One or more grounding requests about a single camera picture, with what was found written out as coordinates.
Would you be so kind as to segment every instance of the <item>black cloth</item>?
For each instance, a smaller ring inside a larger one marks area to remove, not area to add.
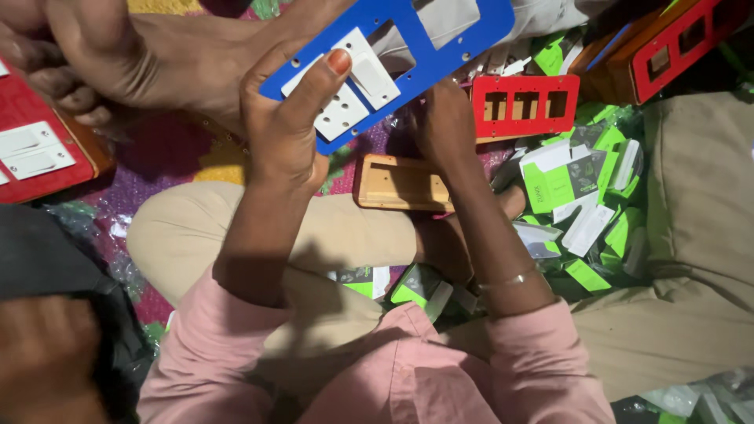
[[[93,249],[50,214],[0,204],[0,301],[54,294],[89,300],[102,330],[94,380],[110,418],[135,422],[153,354],[126,291],[104,270]]]

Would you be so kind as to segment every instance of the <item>painted fingernail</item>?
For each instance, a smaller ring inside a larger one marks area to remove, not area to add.
[[[341,48],[335,49],[327,58],[327,65],[336,75],[343,75],[351,67],[351,55]]]

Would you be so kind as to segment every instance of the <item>pink shirt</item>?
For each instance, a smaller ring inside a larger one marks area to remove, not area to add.
[[[266,422],[271,399],[244,372],[289,316],[232,296],[210,267],[163,338],[141,391],[142,424]],[[487,331],[495,350],[490,364],[439,344],[415,303],[393,309],[367,336],[367,353],[319,393],[299,422],[615,422],[562,300],[489,321]]]

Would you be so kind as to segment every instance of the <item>white switch cover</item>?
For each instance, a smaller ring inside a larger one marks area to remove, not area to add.
[[[0,132],[0,159],[60,144],[60,139],[47,122]]]
[[[320,55],[317,59],[314,59],[281,88],[285,97],[288,97],[293,92],[293,89],[296,88],[296,85],[299,85],[306,71],[322,56]],[[338,93],[333,96],[330,103],[322,109],[322,112],[314,120],[314,127],[322,134],[322,137],[333,141],[340,134],[350,130],[367,116],[369,116],[369,110],[356,97],[354,91],[346,84],[343,84]]]
[[[17,180],[57,171],[76,163],[62,144],[15,155],[2,162]]]
[[[351,54],[353,66],[351,78],[356,86],[372,105],[375,110],[380,110],[384,105],[400,96],[400,90],[379,58],[364,38],[361,30],[354,28],[333,48],[342,48]]]
[[[369,101],[369,104],[372,105],[372,108],[380,109],[400,96],[398,87],[358,28],[354,28],[333,48],[342,48],[351,55],[353,63],[351,78]],[[285,97],[293,92],[306,71],[322,56],[323,54],[314,59],[281,88],[280,91]],[[369,110],[361,103],[354,91],[347,84],[343,84],[330,103],[322,109],[322,113],[314,120],[314,127],[323,137],[332,141],[367,116],[369,116]]]

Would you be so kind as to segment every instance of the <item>white switch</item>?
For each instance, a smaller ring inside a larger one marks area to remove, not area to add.
[[[353,59],[351,77],[374,110],[380,110],[400,96],[398,86],[395,85],[360,29],[351,30],[333,48],[342,48],[351,54]]]
[[[15,155],[2,162],[17,180],[57,171],[76,163],[62,144]]]
[[[363,87],[370,96],[376,96],[388,84],[377,72],[372,62],[365,53],[354,58],[354,65],[351,68],[354,81]]]
[[[56,144],[60,144],[60,139],[47,122],[25,125],[0,132],[0,159]]]

